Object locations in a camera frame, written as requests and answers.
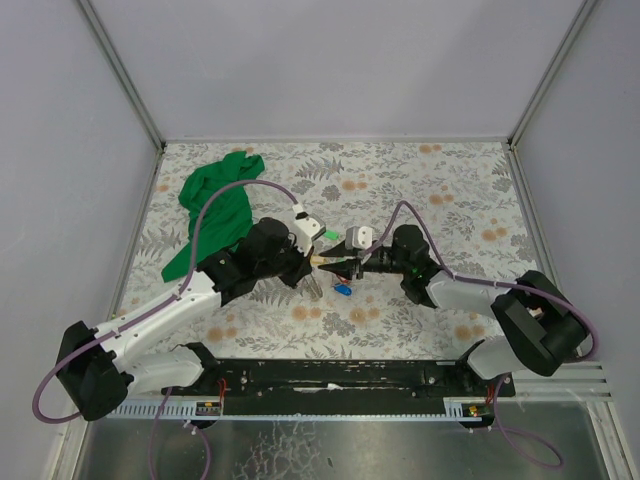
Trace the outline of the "blue key tag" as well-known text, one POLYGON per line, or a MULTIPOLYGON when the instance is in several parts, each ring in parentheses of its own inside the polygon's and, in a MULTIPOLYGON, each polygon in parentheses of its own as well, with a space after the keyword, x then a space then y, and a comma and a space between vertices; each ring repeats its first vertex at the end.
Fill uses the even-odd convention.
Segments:
POLYGON ((352 288, 347 285, 347 284, 343 284, 343 283, 338 283, 332 286, 333 290, 343 296, 351 296, 352 295, 352 288))

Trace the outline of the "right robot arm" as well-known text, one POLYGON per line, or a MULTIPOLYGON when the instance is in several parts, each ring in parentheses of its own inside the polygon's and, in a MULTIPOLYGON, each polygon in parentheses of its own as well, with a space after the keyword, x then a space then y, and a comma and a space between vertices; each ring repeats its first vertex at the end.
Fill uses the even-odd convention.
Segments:
POLYGON ((521 370, 550 377, 587 337, 569 302, 539 271, 529 270, 513 282, 463 280, 432 258, 429 242, 415 225, 397 227, 389 246, 367 253, 371 235, 368 227, 351 228, 343 242, 320 254, 332 260, 320 268, 346 280, 366 273, 400 274, 401 289, 417 305, 496 320, 502 334, 465 354, 469 368, 484 380, 521 370))

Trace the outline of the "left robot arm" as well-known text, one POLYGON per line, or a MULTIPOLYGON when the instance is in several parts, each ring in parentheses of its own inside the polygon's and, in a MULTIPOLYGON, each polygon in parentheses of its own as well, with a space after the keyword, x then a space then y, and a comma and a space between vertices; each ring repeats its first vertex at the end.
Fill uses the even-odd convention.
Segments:
POLYGON ((214 361, 204 347, 159 355, 148 349, 190 320, 250 293, 262 279, 296 287, 311 273, 313 243, 324 231, 309 215, 297 215, 291 226, 263 218, 245 237, 199 261, 176 289, 94 328, 82 321, 68 327, 56 377, 80 416, 95 421, 131 394, 193 385, 214 361))

